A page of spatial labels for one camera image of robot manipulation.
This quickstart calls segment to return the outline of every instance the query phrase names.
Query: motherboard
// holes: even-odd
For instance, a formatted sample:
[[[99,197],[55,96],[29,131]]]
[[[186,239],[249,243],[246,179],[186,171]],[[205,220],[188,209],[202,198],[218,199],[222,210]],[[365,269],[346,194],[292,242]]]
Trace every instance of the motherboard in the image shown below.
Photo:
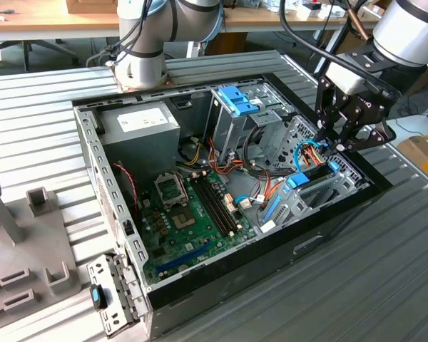
[[[148,284],[186,269],[256,237],[249,221],[227,203],[228,191],[219,176],[165,176],[140,192],[143,202],[141,238],[148,250],[144,265]],[[186,203],[168,207],[172,198]]]

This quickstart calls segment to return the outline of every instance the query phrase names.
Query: blue latch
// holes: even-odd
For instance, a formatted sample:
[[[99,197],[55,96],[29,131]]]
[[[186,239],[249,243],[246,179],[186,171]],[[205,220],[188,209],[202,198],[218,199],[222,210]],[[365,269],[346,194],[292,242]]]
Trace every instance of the blue latch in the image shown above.
[[[334,173],[337,173],[340,170],[340,168],[341,168],[340,165],[337,162],[335,162],[335,161],[330,162],[328,164],[328,166],[331,167],[331,170],[333,170]]]
[[[98,289],[92,290],[92,297],[93,301],[98,301],[100,299],[100,296],[98,295]]]
[[[304,173],[297,173],[296,175],[289,176],[287,179],[287,183],[292,189],[296,189],[297,187],[306,184],[309,182],[309,178],[306,177]]]
[[[237,116],[252,114],[260,110],[259,107],[249,102],[246,94],[241,93],[235,86],[219,88],[222,99],[235,111]]]

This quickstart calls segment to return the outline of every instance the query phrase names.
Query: cardboard box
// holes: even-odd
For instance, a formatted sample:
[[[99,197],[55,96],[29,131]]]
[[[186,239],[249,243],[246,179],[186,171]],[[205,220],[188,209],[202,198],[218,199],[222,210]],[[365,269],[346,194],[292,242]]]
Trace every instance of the cardboard box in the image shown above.
[[[71,14],[117,13],[117,0],[65,0]]]
[[[428,135],[410,137],[398,145],[398,150],[428,175]]]

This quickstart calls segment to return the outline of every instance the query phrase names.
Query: green circuit board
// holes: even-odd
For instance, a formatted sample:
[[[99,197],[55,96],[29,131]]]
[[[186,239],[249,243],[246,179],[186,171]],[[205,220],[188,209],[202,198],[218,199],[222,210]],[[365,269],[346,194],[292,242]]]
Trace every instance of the green circuit board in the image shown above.
[[[226,190],[220,178],[212,173],[207,176],[207,181],[218,198],[223,198]],[[155,284],[256,236],[249,221],[240,214],[232,214],[231,217],[241,228],[234,235],[221,234],[190,180],[184,179],[183,185],[189,198],[187,205],[175,205],[170,210],[164,209],[155,187],[139,194],[140,198],[148,200],[147,207],[143,208],[141,229],[141,239],[149,255],[144,265],[148,284]],[[225,200],[221,199],[221,202],[226,207]],[[187,259],[167,268],[165,272],[159,270],[162,265],[168,267],[168,263],[181,257]]]

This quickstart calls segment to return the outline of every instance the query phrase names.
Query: floor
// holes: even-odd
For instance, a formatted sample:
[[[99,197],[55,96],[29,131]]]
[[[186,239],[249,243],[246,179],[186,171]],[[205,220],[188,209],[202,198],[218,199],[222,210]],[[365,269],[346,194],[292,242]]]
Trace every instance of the floor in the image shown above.
[[[311,39],[312,32],[300,32],[306,39]],[[104,38],[95,39],[67,39],[63,41],[63,47],[68,48],[78,54],[81,65],[84,66],[85,60],[99,51],[106,45]],[[166,43],[165,53],[170,57],[184,58],[186,52],[186,43]],[[246,43],[246,51],[260,51],[275,49],[286,53],[301,66],[306,66],[310,55],[306,48],[298,46],[292,42],[292,39],[283,33],[262,32],[249,33]],[[308,71],[313,71],[317,65],[318,57],[314,57],[307,64]],[[30,53],[31,72],[42,72],[73,68],[70,58],[61,58],[57,52],[45,48],[34,46]],[[0,76],[11,75],[23,72],[22,47],[13,46],[0,53]],[[428,108],[428,84],[418,93],[412,95],[409,99],[402,98],[391,110],[390,117],[398,118],[400,116],[422,114]]]

